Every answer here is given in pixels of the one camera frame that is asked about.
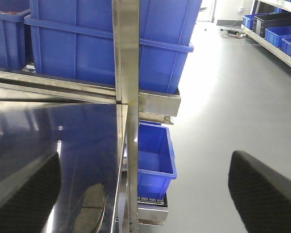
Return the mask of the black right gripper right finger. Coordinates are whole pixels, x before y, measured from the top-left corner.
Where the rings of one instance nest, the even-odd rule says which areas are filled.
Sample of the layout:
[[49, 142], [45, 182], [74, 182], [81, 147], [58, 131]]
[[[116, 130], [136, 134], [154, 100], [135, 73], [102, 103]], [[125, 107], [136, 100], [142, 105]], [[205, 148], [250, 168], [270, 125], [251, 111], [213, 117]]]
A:
[[245, 151], [232, 153], [228, 189], [249, 233], [291, 233], [291, 180]]

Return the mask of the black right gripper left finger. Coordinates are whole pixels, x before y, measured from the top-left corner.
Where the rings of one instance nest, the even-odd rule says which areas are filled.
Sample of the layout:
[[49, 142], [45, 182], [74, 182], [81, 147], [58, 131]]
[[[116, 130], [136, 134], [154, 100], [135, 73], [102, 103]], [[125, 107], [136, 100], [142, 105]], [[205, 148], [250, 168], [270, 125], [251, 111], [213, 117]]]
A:
[[58, 153], [40, 156], [0, 181], [0, 233], [40, 233], [61, 189]]

